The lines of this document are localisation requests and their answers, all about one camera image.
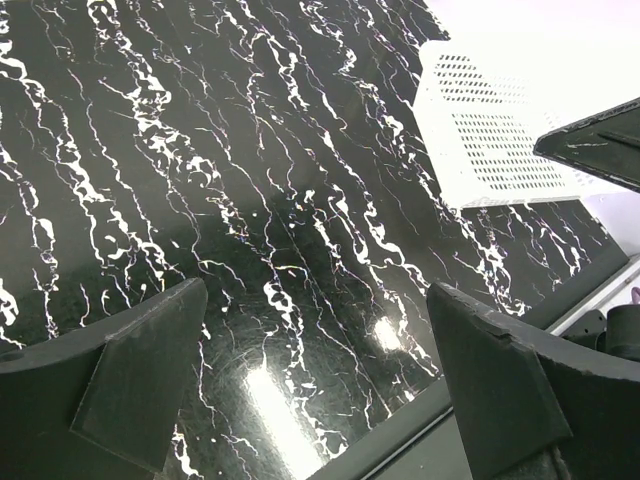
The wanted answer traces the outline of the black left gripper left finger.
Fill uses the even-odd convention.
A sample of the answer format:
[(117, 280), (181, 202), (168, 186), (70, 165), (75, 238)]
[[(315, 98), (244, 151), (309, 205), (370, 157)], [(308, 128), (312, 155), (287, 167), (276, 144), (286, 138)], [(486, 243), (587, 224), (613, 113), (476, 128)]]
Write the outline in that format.
[(4, 479), (152, 479), (164, 469), (207, 305), (188, 279), (1, 356)]

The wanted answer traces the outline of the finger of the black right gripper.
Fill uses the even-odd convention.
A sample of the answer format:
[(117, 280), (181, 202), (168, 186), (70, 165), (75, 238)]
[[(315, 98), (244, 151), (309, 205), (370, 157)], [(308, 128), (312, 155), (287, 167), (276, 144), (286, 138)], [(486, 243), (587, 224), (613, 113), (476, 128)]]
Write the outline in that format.
[(639, 100), (542, 135), (533, 152), (627, 190), (639, 191)]

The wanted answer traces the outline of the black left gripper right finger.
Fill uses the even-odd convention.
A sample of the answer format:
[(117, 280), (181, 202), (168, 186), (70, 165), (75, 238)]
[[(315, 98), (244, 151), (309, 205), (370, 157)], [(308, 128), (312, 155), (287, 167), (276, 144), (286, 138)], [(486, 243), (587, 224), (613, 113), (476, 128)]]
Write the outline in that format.
[(476, 479), (635, 479), (639, 360), (593, 350), (447, 285), (427, 307)]

